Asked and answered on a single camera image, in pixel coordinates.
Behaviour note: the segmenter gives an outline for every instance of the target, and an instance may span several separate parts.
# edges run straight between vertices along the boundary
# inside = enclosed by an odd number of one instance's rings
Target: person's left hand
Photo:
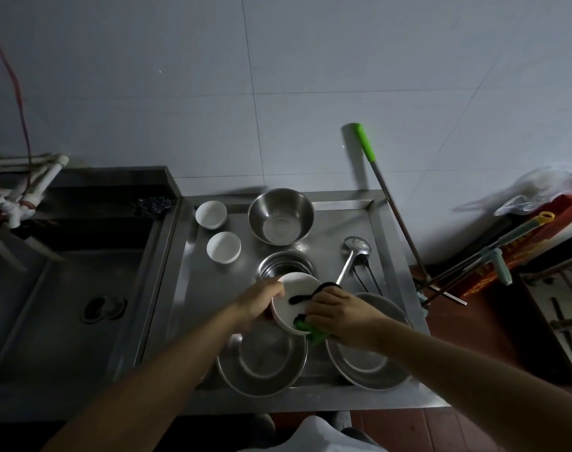
[[[238,331],[248,330],[252,321],[263,313],[274,296],[284,295],[284,284],[278,281],[279,277],[258,281],[238,295],[233,304],[238,316]]]

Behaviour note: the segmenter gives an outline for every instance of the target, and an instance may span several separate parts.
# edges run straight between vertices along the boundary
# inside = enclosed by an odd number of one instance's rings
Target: metal ladle
[[[363,238],[359,236],[349,236],[344,240],[344,245],[348,247],[351,251],[349,257],[347,258],[347,263],[344,264],[338,279],[336,280],[336,284],[340,284],[344,276],[350,271],[351,266],[353,265],[353,260],[360,255],[370,255],[372,248],[370,244]]]

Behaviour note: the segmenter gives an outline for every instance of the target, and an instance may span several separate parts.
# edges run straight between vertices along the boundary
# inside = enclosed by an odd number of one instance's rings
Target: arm
[[[318,293],[306,312],[339,342],[397,361],[509,451],[572,450],[572,395],[563,390],[418,333],[339,288]]]
[[[109,387],[42,450],[153,450],[225,341],[247,329],[276,295],[283,295],[277,278],[257,282],[207,323]]]

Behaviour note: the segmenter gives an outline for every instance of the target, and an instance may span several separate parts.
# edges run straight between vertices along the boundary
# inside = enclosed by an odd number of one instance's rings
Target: hand
[[[307,306],[305,322],[330,333],[344,345],[377,351],[380,328],[396,323],[371,304],[345,292],[327,287]]]
[[[248,330],[252,321],[263,313],[274,296],[284,295],[284,284],[277,280],[279,277],[258,281],[238,295],[233,304],[238,331]]]

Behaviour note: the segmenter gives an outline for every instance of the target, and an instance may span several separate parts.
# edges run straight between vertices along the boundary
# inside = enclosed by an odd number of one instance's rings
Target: sink
[[[310,273],[320,281],[334,281],[348,251],[346,237],[365,239],[372,252],[368,261],[380,290],[408,315],[412,326],[428,328],[407,267],[393,215],[378,191],[307,193],[315,209],[310,233],[298,243],[278,248],[252,234],[247,210],[253,196],[206,196],[184,199],[176,234],[167,260],[156,310],[144,353],[144,361],[175,337],[186,333],[233,301],[237,293],[259,278],[286,272]],[[198,226],[196,206],[219,200],[228,210],[227,223],[217,230]],[[229,265],[214,263],[206,244],[219,231],[231,231],[242,242],[238,259]],[[363,265],[357,273],[370,292],[377,293]],[[363,292],[357,278],[348,273],[342,287]],[[267,398],[249,398],[231,390],[216,368],[195,390],[184,414],[285,412],[296,410],[392,409],[446,406],[418,381],[408,380],[387,392],[370,392],[345,380],[333,365],[325,343],[309,346],[303,371],[286,391]]]
[[[141,361],[181,205],[136,216],[131,203],[144,193],[49,189],[32,235],[62,261],[0,230],[27,267],[0,256],[0,422],[67,420]]]

